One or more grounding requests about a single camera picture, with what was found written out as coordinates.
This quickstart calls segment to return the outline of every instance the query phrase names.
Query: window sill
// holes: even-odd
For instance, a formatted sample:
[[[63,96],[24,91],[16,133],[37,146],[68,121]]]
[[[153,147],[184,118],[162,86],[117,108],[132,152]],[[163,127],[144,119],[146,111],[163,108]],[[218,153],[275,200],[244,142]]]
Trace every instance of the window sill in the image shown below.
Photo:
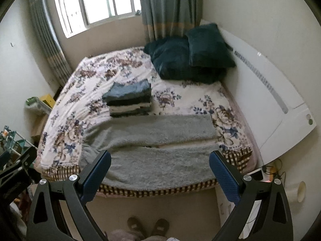
[[[94,27],[97,27],[97,26],[100,26],[100,25],[103,25],[103,24],[106,24],[106,23],[110,23],[110,22],[114,22],[114,21],[119,21],[119,20],[123,20],[123,19],[127,19],[127,18],[133,18],[133,17],[140,17],[141,15],[136,15],[136,14],[130,14],[130,15],[124,15],[124,16],[121,16],[121,17],[117,17],[117,18],[107,18],[107,19],[103,19],[103,20],[100,20],[98,22],[94,22],[94,23],[91,23],[90,25],[86,26],[83,30],[77,32],[77,33],[72,33],[72,34],[65,34],[66,38],[70,38],[70,37],[73,37],[77,34],[80,34],[80,33],[83,33],[91,28],[94,28]]]

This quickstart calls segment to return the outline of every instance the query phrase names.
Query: brown checkered trim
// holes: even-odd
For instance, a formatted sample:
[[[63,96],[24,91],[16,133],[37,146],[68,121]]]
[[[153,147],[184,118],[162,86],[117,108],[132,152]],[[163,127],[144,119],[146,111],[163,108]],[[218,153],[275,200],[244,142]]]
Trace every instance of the brown checkered trim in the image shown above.
[[[252,149],[250,147],[242,149],[240,151],[227,150],[222,152],[225,156],[228,163],[232,165],[236,165],[238,170],[242,172],[248,161],[250,156],[252,155]],[[63,181],[69,178],[72,174],[79,174],[81,168],[79,166],[72,167],[53,167],[46,169],[42,172],[42,177],[48,179],[49,181]],[[98,192],[107,195],[118,195],[125,197],[150,197],[150,196],[161,196],[161,195],[170,195],[184,192],[192,192],[192,191],[200,191],[204,189],[210,189],[217,184],[216,179],[211,179],[206,182],[200,182],[197,184],[183,186],[179,188],[158,190],[158,191],[133,191],[127,189],[119,189],[108,185],[101,184]]]

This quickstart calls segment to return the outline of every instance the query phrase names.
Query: cardboard box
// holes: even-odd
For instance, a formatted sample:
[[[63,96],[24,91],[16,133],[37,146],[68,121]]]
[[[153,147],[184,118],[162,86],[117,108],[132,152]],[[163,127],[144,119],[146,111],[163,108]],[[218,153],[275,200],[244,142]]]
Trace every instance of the cardboard box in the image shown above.
[[[35,142],[40,141],[41,134],[47,123],[49,115],[38,116],[31,131],[31,137]]]
[[[51,97],[50,94],[47,94],[45,96],[42,96],[40,98],[41,101],[43,101],[44,103],[46,103],[50,108],[53,108],[55,105],[55,100]]]

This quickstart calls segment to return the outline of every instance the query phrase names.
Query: foot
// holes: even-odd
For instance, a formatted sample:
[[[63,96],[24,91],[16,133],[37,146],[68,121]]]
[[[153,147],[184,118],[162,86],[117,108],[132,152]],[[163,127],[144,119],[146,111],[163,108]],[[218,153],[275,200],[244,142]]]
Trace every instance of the foot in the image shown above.
[[[146,237],[146,231],[144,227],[142,226],[142,223],[135,217],[131,217],[127,220],[127,225],[131,231],[138,231],[141,232],[141,234]]]
[[[166,233],[168,229],[170,228],[170,224],[167,220],[165,219],[159,219],[154,228],[153,231],[151,232],[151,236],[166,236]]]

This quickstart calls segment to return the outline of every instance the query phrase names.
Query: bed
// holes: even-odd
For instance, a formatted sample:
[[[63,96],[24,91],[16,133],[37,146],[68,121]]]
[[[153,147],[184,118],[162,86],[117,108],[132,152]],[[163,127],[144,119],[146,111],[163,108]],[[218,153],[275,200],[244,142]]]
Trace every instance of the bed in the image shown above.
[[[131,84],[145,78],[152,86],[150,115],[210,114],[222,153],[243,173],[273,161],[297,144],[316,126],[300,95],[261,53],[227,31],[221,32],[237,64],[222,83],[161,80],[140,47],[84,58],[57,99],[41,136],[42,176],[60,181],[78,174],[84,130],[110,119],[102,94],[114,82]],[[145,197],[199,191],[216,183],[213,178],[158,191],[101,185],[98,193]]]

